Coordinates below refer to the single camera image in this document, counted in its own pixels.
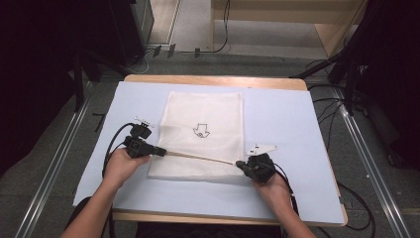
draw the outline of wooden table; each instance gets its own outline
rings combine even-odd
[[[261,78],[261,77],[233,77],[233,76],[194,76],[194,75],[128,75],[125,81],[130,82],[155,82],[172,84],[195,84],[195,85],[220,85],[248,88],[275,88],[289,90],[307,90],[302,79],[290,78]],[[342,205],[343,214],[347,214]],[[155,222],[192,222],[206,224],[250,224],[250,225],[278,225],[277,221],[260,221],[255,219],[232,219],[225,217],[202,217],[185,216],[166,213],[124,211],[114,209],[114,219],[132,221],[155,221]],[[306,222],[307,225],[329,225]]]
[[[214,20],[223,20],[227,0],[211,2],[211,46]],[[368,0],[231,0],[229,20],[315,24],[327,56],[334,55]]]

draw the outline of arrow drawing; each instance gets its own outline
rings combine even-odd
[[[199,138],[206,138],[210,132],[207,131],[207,124],[198,124],[197,128],[193,128],[195,135]]]

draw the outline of folded white cloth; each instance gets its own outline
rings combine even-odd
[[[154,179],[230,182],[242,177],[235,161],[244,159],[241,93],[171,92],[160,122],[159,147],[169,152],[217,160],[153,157]]]

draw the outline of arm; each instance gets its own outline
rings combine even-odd
[[[149,156],[132,159],[126,149],[116,150],[109,160],[104,180],[61,237],[100,237],[118,189],[137,167],[149,160]]]
[[[279,175],[274,175],[266,184],[253,181],[253,185],[287,231],[289,237],[315,237],[294,212],[290,204],[287,185]]]

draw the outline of person's left hand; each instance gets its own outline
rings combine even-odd
[[[109,159],[104,181],[107,180],[119,188],[139,166],[147,163],[150,159],[150,156],[132,159],[125,148],[117,149]]]

